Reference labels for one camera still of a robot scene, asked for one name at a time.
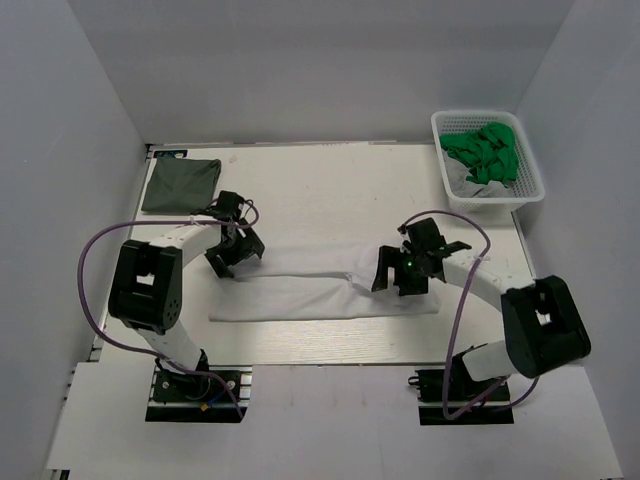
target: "green cloth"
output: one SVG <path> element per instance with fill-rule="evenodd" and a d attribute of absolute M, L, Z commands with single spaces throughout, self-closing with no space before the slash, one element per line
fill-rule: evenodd
<path fill-rule="evenodd" d="M 147 184 L 142 211 L 157 215 L 188 215 L 213 199 L 222 162 L 158 157 Z"/>
<path fill-rule="evenodd" d="M 451 158 L 469 169 L 467 180 L 486 185 L 490 180 L 503 184 L 518 177 L 518 155 L 513 130 L 502 123 L 487 123 L 480 130 L 440 136 L 440 145 Z"/>

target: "gray wall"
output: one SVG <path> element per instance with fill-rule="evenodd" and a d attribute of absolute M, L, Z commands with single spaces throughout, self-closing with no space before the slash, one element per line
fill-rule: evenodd
<path fill-rule="evenodd" d="M 0 6 L 0 476 L 36 479 L 92 335 L 80 250 L 133 214 L 144 146 L 64 0 Z M 104 301 L 116 239 L 91 262 Z"/>
<path fill-rule="evenodd" d="M 640 478 L 640 4 L 579 0 L 520 103 L 544 175 L 520 210 L 539 275 L 568 280 L 625 478 Z"/>
<path fill-rule="evenodd" d="M 148 143 L 431 138 L 513 111 L 571 0 L 70 0 Z"/>

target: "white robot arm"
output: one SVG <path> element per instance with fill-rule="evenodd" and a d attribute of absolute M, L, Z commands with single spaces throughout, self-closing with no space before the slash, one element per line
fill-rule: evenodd
<path fill-rule="evenodd" d="M 431 279 L 459 287 L 466 284 L 475 259 L 464 254 L 451 255 L 470 249 L 469 245 L 447 244 L 431 218 L 403 225 L 399 231 L 407 240 L 402 248 L 380 247 L 372 291 L 388 287 L 389 269 L 394 271 L 393 284 L 401 296 L 427 293 Z M 513 373 L 535 378 L 591 351 L 569 289 L 556 276 L 534 280 L 530 276 L 491 271 L 480 264 L 469 292 L 502 313 L 505 340 L 454 356 L 458 378 L 469 383 Z"/>
<path fill-rule="evenodd" d="M 242 218 L 245 200 L 233 192 L 220 192 L 215 205 L 185 225 L 152 240 L 128 240 L 120 250 L 109 314 L 136 330 L 151 348 L 187 370 L 207 370 L 204 351 L 191 340 L 182 322 L 182 270 L 204 254 L 220 277 L 233 276 L 230 265 L 257 255 L 264 244 Z M 214 218 L 239 228 L 198 222 Z M 167 362 L 160 366 L 176 372 Z"/>

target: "white mesh basket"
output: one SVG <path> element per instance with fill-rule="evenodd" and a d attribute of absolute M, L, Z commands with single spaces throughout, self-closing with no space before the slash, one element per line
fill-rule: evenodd
<path fill-rule="evenodd" d="M 518 178 L 510 185 L 512 197 L 500 198 L 463 198 L 451 191 L 445 160 L 440 146 L 440 135 L 445 133 L 464 133 L 478 130 L 489 122 L 509 125 L 516 137 L 516 154 L 520 161 Z M 493 211 L 498 208 L 516 210 L 525 203 L 539 202 L 544 198 L 544 186 L 538 172 L 538 166 L 529 148 L 527 137 L 518 119 L 508 112 L 490 110 L 447 110 L 431 116 L 433 137 L 440 163 L 444 187 L 449 197 L 449 207 L 455 212 Z"/>

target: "white table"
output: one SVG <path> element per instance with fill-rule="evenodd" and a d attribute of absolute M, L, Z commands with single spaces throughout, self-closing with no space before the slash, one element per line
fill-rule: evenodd
<path fill-rule="evenodd" d="M 446 208 L 435 148 L 431 145 L 327 144 L 188 149 L 188 157 L 222 160 L 218 189 L 255 201 L 255 227 L 269 247 L 296 239 L 308 244 L 370 241 L 393 234 L 409 216 Z M 155 160 L 147 175 L 149 179 Z M 138 211 L 139 220 L 150 217 Z M 510 214 L 481 219 L 493 249 L 491 262 L 520 274 L 529 267 Z M 448 241 L 462 240 L 479 251 L 480 235 L 459 220 L 439 216 Z M 150 240 L 171 227 L 136 227 L 132 238 Z M 224 324 L 208 319 L 213 272 L 200 257 L 184 274 L 182 320 L 220 365 L 438 363 L 445 355 L 460 289 L 432 282 L 443 299 L 437 315 L 338 321 Z M 107 319 L 109 334 L 129 344 L 144 341 L 120 321 Z M 471 297 L 458 348 L 502 338 L 499 314 Z M 135 354 L 105 346 L 102 361 Z"/>
<path fill-rule="evenodd" d="M 256 230 L 267 249 L 294 236 L 309 243 L 368 240 L 393 232 L 413 213 L 445 205 L 431 146 L 190 149 L 189 157 L 223 160 L 220 188 L 255 200 L 263 214 Z M 470 228 L 448 218 L 438 224 L 449 241 L 482 246 Z M 526 273 L 511 217 L 483 225 L 494 244 L 492 261 Z M 164 230 L 135 229 L 133 236 L 150 239 Z M 442 311 L 415 318 L 214 324 L 202 300 L 209 294 L 204 272 L 210 274 L 204 259 L 186 271 L 184 323 L 210 360 L 228 365 L 439 363 L 459 295 L 443 286 Z M 460 349 L 502 337 L 492 308 L 471 299 L 465 312 Z M 117 320 L 108 320 L 108 332 L 144 345 Z M 420 426 L 417 395 L 406 385 L 412 371 L 259 365 L 241 424 L 145 423 L 153 360 L 105 346 L 99 363 L 77 368 L 47 467 L 69 469 L 71 480 L 620 476 L 582 367 L 545 375 L 530 401 L 514 410 L 514 425 L 490 426 Z M 514 396 L 528 383 L 509 380 Z"/>

